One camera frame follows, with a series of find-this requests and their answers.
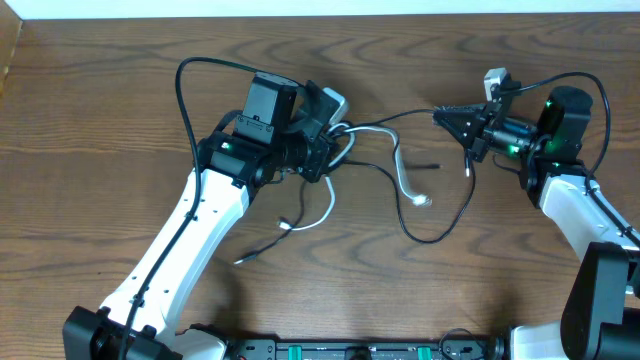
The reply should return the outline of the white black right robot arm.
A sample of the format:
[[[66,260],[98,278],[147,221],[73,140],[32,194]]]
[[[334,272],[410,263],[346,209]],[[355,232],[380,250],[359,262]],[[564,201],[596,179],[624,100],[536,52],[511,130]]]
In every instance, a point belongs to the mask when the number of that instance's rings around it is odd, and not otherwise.
[[[493,86],[486,104],[441,106],[436,124],[480,162],[488,151],[516,158],[520,186],[560,229],[580,268],[560,320],[517,326],[512,359],[636,359],[639,233],[603,196],[578,154],[593,100],[572,86],[554,88],[536,125],[508,117],[517,91]]]

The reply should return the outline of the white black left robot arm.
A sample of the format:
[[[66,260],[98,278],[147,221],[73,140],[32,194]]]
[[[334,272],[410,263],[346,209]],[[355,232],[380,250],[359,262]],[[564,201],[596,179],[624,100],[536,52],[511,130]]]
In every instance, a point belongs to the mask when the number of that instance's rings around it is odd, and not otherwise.
[[[197,146],[181,200],[145,255],[97,311],[76,307],[62,334],[68,359],[222,359],[211,332],[177,331],[190,294],[227,232],[278,171],[319,180],[336,150],[326,133],[348,110],[329,87],[255,74],[245,106]]]

